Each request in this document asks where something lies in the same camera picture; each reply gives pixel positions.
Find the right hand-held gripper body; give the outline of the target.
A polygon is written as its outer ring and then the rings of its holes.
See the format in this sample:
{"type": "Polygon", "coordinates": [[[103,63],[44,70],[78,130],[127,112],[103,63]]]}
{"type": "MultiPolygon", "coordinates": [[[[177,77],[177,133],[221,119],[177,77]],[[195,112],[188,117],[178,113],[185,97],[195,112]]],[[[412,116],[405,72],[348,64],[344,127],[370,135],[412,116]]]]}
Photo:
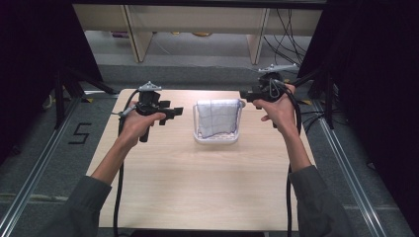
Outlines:
{"type": "Polygon", "coordinates": [[[271,64],[270,66],[259,69],[262,76],[258,78],[258,85],[252,88],[252,101],[277,101],[283,94],[293,97],[291,89],[287,86],[282,71],[292,68],[291,65],[280,66],[271,64]]]}

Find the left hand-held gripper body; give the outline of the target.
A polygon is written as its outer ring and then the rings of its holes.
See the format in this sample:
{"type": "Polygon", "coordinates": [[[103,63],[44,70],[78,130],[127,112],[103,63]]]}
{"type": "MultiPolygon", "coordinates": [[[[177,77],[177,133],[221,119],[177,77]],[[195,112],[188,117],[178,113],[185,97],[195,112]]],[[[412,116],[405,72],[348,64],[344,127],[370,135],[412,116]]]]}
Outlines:
{"type": "Polygon", "coordinates": [[[138,102],[136,103],[136,112],[142,116],[150,116],[157,112],[159,109],[159,99],[162,88],[148,81],[140,86],[137,91],[138,102]]]}

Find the white checked dish cloth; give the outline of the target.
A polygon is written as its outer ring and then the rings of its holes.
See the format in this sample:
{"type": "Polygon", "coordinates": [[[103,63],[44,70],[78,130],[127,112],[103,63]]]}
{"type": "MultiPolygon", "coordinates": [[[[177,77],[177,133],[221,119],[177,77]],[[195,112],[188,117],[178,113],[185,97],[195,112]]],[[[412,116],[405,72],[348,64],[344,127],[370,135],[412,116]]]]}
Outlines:
{"type": "Polygon", "coordinates": [[[241,102],[238,99],[197,101],[198,132],[202,138],[233,133],[238,127],[241,102]]]}

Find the white cloth rack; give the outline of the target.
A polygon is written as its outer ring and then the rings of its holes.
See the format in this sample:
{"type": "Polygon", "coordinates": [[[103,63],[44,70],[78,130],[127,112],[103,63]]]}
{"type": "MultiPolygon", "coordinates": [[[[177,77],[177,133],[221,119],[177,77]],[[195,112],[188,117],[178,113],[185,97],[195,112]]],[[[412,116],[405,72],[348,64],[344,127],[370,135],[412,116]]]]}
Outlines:
{"type": "Polygon", "coordinates": [[[212,137],[202,138],[202,136],[198,132],[198,111],[196,109],[196,104],[193,105],[193,115],[194,115],[194,138],[200,144],[233,144],[238,140],[239,137],[239,125],[240,125],[240,118],[241,112],[240,109],[238,113],[238,127],[235,132],[233,133],[220,133],[216,134],[212,137]]]}

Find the person's right hand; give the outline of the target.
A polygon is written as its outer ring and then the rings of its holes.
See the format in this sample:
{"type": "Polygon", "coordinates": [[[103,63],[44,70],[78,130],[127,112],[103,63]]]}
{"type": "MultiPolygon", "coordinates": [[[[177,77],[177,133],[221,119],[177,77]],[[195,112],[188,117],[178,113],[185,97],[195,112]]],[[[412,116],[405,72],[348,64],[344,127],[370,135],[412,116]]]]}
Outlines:
{"type": "Polygon", "coordinates": [[[266,112],[261,117],[261,121],[270,120],[283,136],[298,134],[295,125],[294,107],[289,96],[283,94],[276,102],[259,100],[259,103],[262,110],[266,112]]]}

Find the person's left hand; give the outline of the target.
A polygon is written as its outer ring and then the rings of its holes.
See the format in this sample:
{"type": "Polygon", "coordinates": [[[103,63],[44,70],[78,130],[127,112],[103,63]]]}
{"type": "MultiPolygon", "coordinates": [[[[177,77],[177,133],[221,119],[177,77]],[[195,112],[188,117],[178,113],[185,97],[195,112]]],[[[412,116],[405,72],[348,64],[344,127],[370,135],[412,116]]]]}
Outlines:
{"type": "Polygon", "coordinates": [[[130,112],[124,122],[123,130],[117,138],[117,144],[132,148],[156,121],[165,118],[166,116],[162,113],[142,116],[135,111],[130,112]]]}

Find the black metal stand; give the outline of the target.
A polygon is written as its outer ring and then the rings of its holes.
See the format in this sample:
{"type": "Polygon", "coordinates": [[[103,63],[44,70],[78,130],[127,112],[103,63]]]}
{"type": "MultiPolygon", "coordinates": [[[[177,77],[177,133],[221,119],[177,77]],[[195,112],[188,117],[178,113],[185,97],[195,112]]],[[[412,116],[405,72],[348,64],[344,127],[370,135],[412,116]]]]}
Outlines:
{"type": "Polygon", "coordinates": [[[321,66],[313,71],[303,75],[302,77],[298,77],[294,82],[293,85],[295,87],[302,86],[303,84],[311,81],[312,84],[308,90],[308,97],[310,99],[319,99],[321,96],[324,96],[325,102],[325,119],[326,123],[329,125],[330,129],[334,128],[333,125],[333,78],[328,69],[324,66],[321,66]]]}
{"type": "Polygon", "coordinates": [[[64,95],[63,90],[66,90],[71,98],[81,99],[86,93],[80,85],[80,81],[85,81],[88,84],[104,91],[110,95],[116,95],[117,90],[107,86],[102,77],[96,79],[95,77],[89,76],[79,70],[71,67],[61,67],[55,75],[54,79],[54,93],[55,93],[55,107],[56,107],[56,123],[55,129],[58,129],[66,119],[65,106],[64,106],[64,95]]]}

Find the beige wooden desk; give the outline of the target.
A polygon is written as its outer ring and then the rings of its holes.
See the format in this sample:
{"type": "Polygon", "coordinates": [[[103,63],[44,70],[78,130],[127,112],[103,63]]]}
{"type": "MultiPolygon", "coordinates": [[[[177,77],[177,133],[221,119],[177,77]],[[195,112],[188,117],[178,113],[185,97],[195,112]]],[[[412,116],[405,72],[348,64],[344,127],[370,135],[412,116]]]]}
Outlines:
{"type": "Polygon", "coordinates": [[[85,31],[126,32],[133,58],[144,60],[154,32],[237,34],[247,37],[250,61],[257,64],[264,35],[310,37],[319,10],[75,4],[85,31]]]}

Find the black curtain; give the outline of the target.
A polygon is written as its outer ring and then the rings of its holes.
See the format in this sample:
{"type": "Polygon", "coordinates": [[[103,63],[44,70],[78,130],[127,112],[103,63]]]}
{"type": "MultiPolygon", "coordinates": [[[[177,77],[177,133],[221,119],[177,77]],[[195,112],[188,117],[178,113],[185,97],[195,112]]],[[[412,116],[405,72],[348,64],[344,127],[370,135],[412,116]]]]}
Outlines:
{"type": "Polygon", "coordinates": [[[102,80],[72,0],[0,0],[0,165],[59,74],[102,80]]]}
{"type": "Polygon", "coordinates": [[[299,73],[325,68],[386,188],[419,237],[419,0],[319,0],[299,73]]]}

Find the aluminium floor rail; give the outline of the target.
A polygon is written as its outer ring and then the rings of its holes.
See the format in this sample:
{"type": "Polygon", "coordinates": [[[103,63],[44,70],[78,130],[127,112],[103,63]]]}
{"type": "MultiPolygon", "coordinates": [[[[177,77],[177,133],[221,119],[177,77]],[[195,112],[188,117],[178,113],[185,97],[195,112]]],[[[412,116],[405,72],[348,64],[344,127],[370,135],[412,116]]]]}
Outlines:
{"type": "Polygon", "coordinates": [[[11,205],[9,206],[6,214],[0,220],[0,237],[9,237],[13,232],[18,220],[20,219],[35,187],[39,183],[44,170],[46,169],[52,154],[56,150],[62,135],[67,129],[74,111],[81,103],[81,98],[72,99],[65,110],[64,119],[61,124],[55,128],[39,156],[35,166],[31,170],[28,178],[20,188],[19,192],[15,195],[11,205]]]}
{"type": "Polygon", "coordinates": [[[362,186],[346,152],[341,145],[341,142],[336,135],[336,132],[325,118],[320,120],[320,124],[372,237],[387,237],[377,212],[368,198],[364,187],[362,186]]]}

